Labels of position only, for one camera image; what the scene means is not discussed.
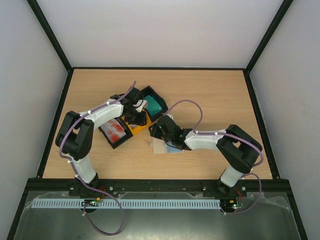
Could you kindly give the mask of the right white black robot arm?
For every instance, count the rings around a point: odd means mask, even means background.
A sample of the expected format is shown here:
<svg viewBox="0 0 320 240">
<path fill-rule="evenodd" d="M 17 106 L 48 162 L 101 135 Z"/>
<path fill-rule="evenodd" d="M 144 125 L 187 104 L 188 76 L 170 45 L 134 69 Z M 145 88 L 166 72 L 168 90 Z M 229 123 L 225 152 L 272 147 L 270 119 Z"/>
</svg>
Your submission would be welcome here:
<svg viewBox="0 0 320 240">
<path fill-rule="evenodd" d="M 148 130 L 151 137 L 180 151 L 219 151 L 229 163 L 218 183 L 218 191 L 224 196 L 233 193 L 237 182 L 264 161 L 260 143 L 235 124 L 218 131 L 198 131 L 180 128 L 169 115 L 165 115 Z"/>
</svg>

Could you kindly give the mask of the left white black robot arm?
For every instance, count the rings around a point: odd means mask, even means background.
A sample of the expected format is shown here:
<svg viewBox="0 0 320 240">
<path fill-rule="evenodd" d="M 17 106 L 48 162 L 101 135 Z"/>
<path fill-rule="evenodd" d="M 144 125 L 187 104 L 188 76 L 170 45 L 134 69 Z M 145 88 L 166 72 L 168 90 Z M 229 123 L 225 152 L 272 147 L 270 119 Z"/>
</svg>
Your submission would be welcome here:
<svg viewBox="0 0 320 240">
<path fill-rule="evenodd" d="M 147 105 L 143 93 L 131 86 L 124 94 L 115 94 L 106 102 L 83 112 L 69 111 L 65 115 L 55 139 L 59 156 L 67 159 L 75 178 L 89 185 L 98 178 L 89 152 L 92 148 L 94 131 L 108 121 L 124 117 L 134 125 L 147 124 Z"/>
</svg>

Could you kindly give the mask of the beige card holder wallet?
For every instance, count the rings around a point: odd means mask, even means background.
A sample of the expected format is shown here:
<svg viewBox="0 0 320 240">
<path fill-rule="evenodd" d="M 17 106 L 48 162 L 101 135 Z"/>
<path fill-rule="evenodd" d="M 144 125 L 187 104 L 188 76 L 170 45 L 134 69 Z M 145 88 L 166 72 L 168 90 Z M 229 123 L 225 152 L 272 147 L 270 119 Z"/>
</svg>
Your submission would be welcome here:
<svg viewBox="0 0 320 240">
<path fill-rule="evenodd" d="M 165 142 L 162 139 L 152 138 L 152 152 L 153 154 L 175 154 L 184 153 L 184 150 L 175 148 L 171 142 Z"/>
</svg>

